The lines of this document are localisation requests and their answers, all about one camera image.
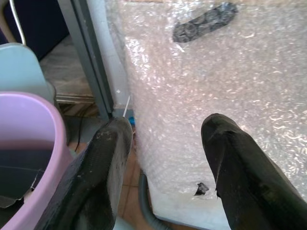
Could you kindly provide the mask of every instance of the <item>bubble wrap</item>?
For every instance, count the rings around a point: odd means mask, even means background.
[[[163,193],[192,196],[203,182],[210,190],[201,198],[214,197],[200,128],[222,113],[307,200],[307,3],[237,2],[233,21],[188,43],[173,42],[175,24],[220,1],[108,2],[125,47],[141,167]]]

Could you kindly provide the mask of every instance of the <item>black object under bubble wrap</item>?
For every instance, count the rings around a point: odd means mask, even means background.
[[[201,138],[232,230],[307,230],[307,203],[232,119],[210,115]]]
[[[131,144],[127,119],[101,127],[68,166],[35,230],[112,230]]]
[[[229,24],[238,12],[235,4],[224,2],[220,6],[204,13],[184,24],[176,24],[173,41],[186,43]]]

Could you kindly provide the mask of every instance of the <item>gray pipe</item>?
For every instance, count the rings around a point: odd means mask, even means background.
[[[172,230],[170,227],[166,226],[162,221],[160,221],[150,210],[148,195],[147,195],[147,177],[141,171],[139,179],[139,203],[143,216],[147,223],[155,230]]]

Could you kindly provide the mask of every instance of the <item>pink bucket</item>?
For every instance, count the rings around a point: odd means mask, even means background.
[[[1,230],[35,227],[73,157],[57,109],[30,93],[0,92],[0,149],[53,149],[39,184]]]

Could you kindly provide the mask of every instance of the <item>white cable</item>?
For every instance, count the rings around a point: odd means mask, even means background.
[[[126,112],[127,112],[127,109],[128,109],[129,102],[130,102],[130,96],[128,97],[128,100],[127,100],[127,104],[126,104],[126,107],[125,107],[125,111],[124,111],[123,117],[126,116]]]
[[[19,21],[17,12],[16,12],[14,0],[10,0],[10,6],[11,6],[11,10],[13,12],[15,23],[16,23],[17,28],[18,28],[19,35],[21,37],[22,44],[25,46],[26,43],[25,43],[24,32],[23,32],[23,29],[21,28],[21,25],[20,25],[20,21]]]

